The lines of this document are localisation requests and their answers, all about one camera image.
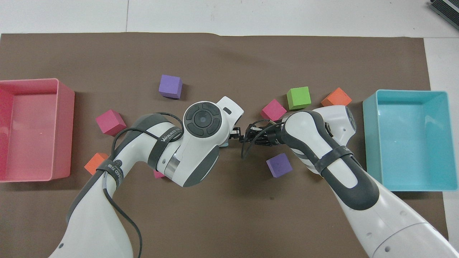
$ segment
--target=purple cube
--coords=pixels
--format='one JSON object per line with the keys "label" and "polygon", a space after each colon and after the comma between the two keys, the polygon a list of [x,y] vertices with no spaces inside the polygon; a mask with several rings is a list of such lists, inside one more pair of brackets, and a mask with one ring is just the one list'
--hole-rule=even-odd
{"label": "purple cube", "polygon": [[293,170],[285,153],[270,158],[266,163],[274,177],[280,177]]}
{"label": "purple cube", "polygon": [[159,93],[164,97],[179,99],[182,93],[182,79],[163,74],[159,83]]}

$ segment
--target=black strap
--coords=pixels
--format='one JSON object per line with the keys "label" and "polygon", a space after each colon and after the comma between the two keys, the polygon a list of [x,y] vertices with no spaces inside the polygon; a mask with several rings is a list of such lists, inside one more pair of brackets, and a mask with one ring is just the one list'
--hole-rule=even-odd
{"label": "black strap", "polygon": [[159,158],[161,157],[162,153],[168,146],[169,142],[175,138],[182,130],[180,130],[178,127],[173,126],[169,130],[167,130],[164,134],[162,134],[158,140],[156,140],[155,145],[153,146],[153,149],[150,152],[150,155],[148,156],[148,165],[151,168],[156,169],[156,166],[158,164]]}
{"label": "black strap", "polygon": [[336,147],[327,154],[323,155],[322,158],[314,164],[314,167],[317,172],[322,173],[326,167],[330,166],[330,164],[345,155],[354,155],[354,153],[352,153],[352,151],[350,151],[346,146]]}
{"label": "black strap", "polygon": [[124,173],[121,169],[121,162],[119,160],[113,161],[106,159],[100,166],[96,168],[97,170],[107,171],[116,182],[116,188],[123,182]]}

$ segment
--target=brown paper mat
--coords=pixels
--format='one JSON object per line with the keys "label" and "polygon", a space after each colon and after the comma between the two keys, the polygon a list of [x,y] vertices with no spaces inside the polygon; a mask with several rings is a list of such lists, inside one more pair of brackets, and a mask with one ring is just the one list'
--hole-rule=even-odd
{"label": "brown paper mat", "polygon": [[[161,74],[180,76],[182,99],[158,93]],[[4,34],[0,79],[59,78],[76,92],[70,177],[0,184],[0,257],[47,257],[73,198],[90,178],[83,166],[109,152],[95,117],[112,108],[127,125],[196,101],[235,100],[246,127],[273,98],[309,86],[313,104],[343,88],[358,126],[349,148],[365,166],[362,101],[377,89],[429,90],[423,39],[213,34]],[[200,184],[180,188],[136,164],[114,199],[140,227],[143,257],[365,257],[327,183],[286,146],[221,150]],[[266,160],[286,152],[294,168],[273,178]],[[442,193],[399,194],[447,236]],[[137,253],[138,240],[123,220]]]}

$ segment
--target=orange cube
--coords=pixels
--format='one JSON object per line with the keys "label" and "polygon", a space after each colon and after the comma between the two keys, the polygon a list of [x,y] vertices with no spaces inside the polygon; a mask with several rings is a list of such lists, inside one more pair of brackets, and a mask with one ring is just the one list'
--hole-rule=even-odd
{"label": "orange cube", "polygon": [[84,168],[91,173],[91,175],[95,174],[96,168],[104,162],[104,160],[108,159],[108,155],[105,153],[96,153],[84,166]]}
{"label": "orange cube", "polygon": [[333,105],[347,106],[351,101],[352,99],[341,88],[338,88],[322,100],[321,104],[324,107]]}

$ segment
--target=white floor tile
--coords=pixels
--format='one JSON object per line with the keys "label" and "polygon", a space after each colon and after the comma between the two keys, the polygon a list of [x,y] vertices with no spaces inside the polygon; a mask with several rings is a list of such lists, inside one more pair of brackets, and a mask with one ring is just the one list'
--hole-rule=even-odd
{"label": "white floor tile", "polygon": [[459,37],[419,0],[130,0],[127,31]]}
{"label": "white floor tile", "polygon": [[[448,92],[456,167],[459,163],[459,39],[424,39],[432,90]],[[449,241],[459,250],[459,191],[443,192]]]}
{"label": "white floor tile", "polygon": [[0,33],[126,31],[127,0],[0,0]]}

